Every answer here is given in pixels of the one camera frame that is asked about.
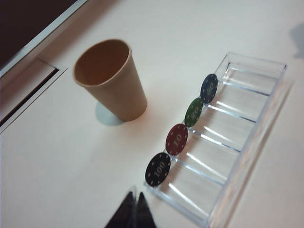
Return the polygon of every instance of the paper cup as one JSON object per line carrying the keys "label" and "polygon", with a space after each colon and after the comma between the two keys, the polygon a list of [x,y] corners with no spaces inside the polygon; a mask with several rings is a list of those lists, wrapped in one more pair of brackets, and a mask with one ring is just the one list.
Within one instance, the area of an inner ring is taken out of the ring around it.
{"label": "paper cup", "polygon": [[90,47],[75,63],[74,80],[121,120],[134,120],[146,110],[131,48],[122,40]]}

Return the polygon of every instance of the black poker chip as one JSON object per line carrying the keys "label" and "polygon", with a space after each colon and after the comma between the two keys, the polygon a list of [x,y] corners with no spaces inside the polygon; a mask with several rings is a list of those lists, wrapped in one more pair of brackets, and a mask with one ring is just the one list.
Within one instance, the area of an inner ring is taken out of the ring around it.
{"label": "black poker chip", "polygon": [[155,155],[146,169],[146,182],[154,187],[161,184],[167,177],[171,166],[170,157],[167,153],[161,152]]}
{"label": "black poker chip", "polygon": [[218,88],[218,77],[215,74],[209,74],[200,89],[200,97],[205,104],[210,103],[215,96]]}

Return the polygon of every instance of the white tabletop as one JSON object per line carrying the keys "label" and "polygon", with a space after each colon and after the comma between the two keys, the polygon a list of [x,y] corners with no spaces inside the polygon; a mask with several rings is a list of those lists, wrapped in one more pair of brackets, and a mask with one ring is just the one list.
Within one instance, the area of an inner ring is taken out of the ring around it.
{"label": "white tabletop", "polygon": [[[1,134],[1,227],[104,227],[134,185],[158,227],[196,227],[146,191],[144,172],[229,51],[287,63],[294,84],[228,227],[302,227],[303,10],[302,0],[94,3],[42,53],[68,70]],[[77,58],[108,38],[132,47],[148,99],[132,122],[72,79]]]}

